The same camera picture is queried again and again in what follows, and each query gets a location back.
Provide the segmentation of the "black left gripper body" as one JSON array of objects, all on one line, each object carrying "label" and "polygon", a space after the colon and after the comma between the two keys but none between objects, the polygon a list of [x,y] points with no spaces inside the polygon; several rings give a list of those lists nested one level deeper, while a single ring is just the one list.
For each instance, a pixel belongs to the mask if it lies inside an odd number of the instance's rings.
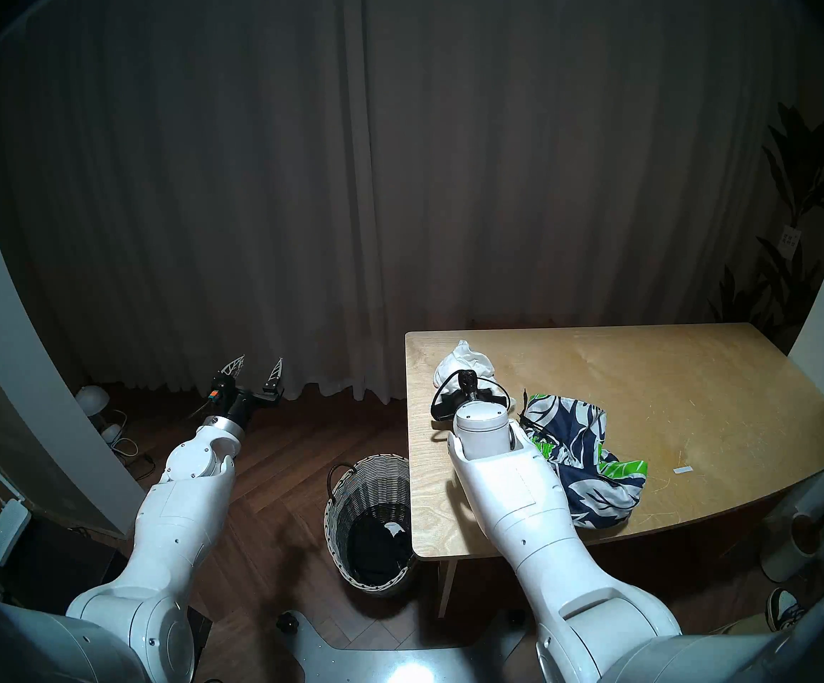
[{"label": "black left gripper body", "polygon": [[278,391],[253,392],[236,385],[235,378],[222,374],[212,377],[207,399],[212,412],[205,419],[208,425],[222,427],[223,419],[246,428],[254,412],[261,408],[273,408],[282,398],[281,384]]}]

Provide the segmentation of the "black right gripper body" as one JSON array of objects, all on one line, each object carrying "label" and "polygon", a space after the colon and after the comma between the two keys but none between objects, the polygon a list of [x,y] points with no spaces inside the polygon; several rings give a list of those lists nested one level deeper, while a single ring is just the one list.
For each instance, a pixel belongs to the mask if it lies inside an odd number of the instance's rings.
[{"label": "black right gripper body", "polygon": [[436,390],[432,419],[435,422],[451,421],[459,408],[476,401],[499,404],[507,412],[511,409],[510,394],[494,379],[481,377],[470,369],[453,371]]}]

